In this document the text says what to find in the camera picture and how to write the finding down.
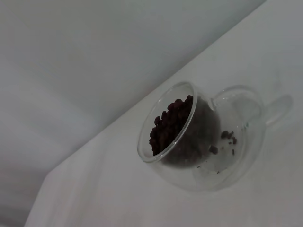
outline clear glass mug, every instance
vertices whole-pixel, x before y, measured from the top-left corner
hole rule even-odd
[[[176,99],[193,96],[189,117],[178,136],[161,153],[153,156],[149,144],[154,120]],[[190,82],[181,82],[154,105],[144,121],[137,149],[140,158],[166,181],[190,191],[214,191],[235,183],[258,157],[266,128],[291,108],[292,98],[282,96],[264,106],[250,87],[233,86],[214,98]],[[233,131],[237,139],[221,139],[222,131]],[[218,153],[209,152],[214,145]]]

